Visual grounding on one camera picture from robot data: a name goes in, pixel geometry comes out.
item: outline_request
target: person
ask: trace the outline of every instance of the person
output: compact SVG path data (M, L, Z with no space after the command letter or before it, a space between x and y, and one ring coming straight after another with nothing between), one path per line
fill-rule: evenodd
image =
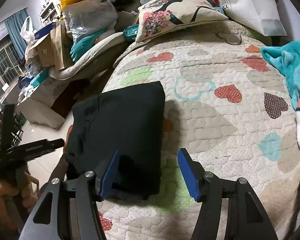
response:
M67 136L66 136L66 142L63 147L63 155L59 160L59 163L51 173L51 176L49 178L49 181L51 181L53 178L64 178L67 168L68 168L68 162L66 161L66 144L68 141L68 136L70 131L72 130L72 125L69 127ZM27 173L25 173L25 176L27 177L27 180L29 182L28 185L26 185L21 190L21 195L23 197L22 204L25 208L27 208L27 211L30 213L35 205L35 203L38 201L38 197L40 196L40 192L43 192L45 189L46 184L44 184L40 191L37 193L33 192L32 184L31 184L31 176ZM15 240L19 238L19 233L17 231L17 225L12 220L12 218L8 214L8 210L6 207L6 203L4 200L4 196L10 195L15 196L19 193L19 190L11 186L8 182L5 180L0 180L0 240Z

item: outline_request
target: quilted bedspread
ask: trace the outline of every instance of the quilted bedspread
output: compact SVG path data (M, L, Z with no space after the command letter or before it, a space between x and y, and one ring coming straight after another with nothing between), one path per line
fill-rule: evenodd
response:
M166 94L162 179L147 201L98 203L107 239L190 239L201 203L176 161L192 159L223 179L245 177L282 239L300 181L295 114L284 77L260 54L264 44L233 21L195 26L133 43L104 91L160 81ZM217 239L226 228L223 201Z

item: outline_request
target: blue curtain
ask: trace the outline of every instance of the blue curtain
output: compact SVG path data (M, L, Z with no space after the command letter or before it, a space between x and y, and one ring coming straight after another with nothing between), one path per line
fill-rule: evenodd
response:
M25 57L27 47L26 41L20 36L21 27L29 16L27 9L23 9L7 18L4 23L7 27L11 41L16 49L20 59Z

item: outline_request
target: silver bolt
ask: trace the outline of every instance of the silver bolt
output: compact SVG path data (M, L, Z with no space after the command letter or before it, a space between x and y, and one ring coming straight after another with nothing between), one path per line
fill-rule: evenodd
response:
M54 179L52 179L51 183L52 183L53 185L55 185L55 184L58 184L59 181L60 181L60 179L54 178Z
M204 175L207 177L207 178L212 178L213 177L213 173L211 171L206 171L204 173Z
M87 178L89 178L89 177L92 177L93 174L94 174L93 171L87 171L87 172L85 173L85 176L86 176Z
M239 178L239 182L241 184L246 184L247 183L247 180L245 178Z

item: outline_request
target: brown paper bag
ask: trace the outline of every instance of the brown paper bag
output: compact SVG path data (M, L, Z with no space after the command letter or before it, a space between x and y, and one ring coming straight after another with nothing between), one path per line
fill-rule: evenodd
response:
M74 65L71 59L70 47L72 40L66 35L64 24L59 25L50 32L55 68L61 70Z

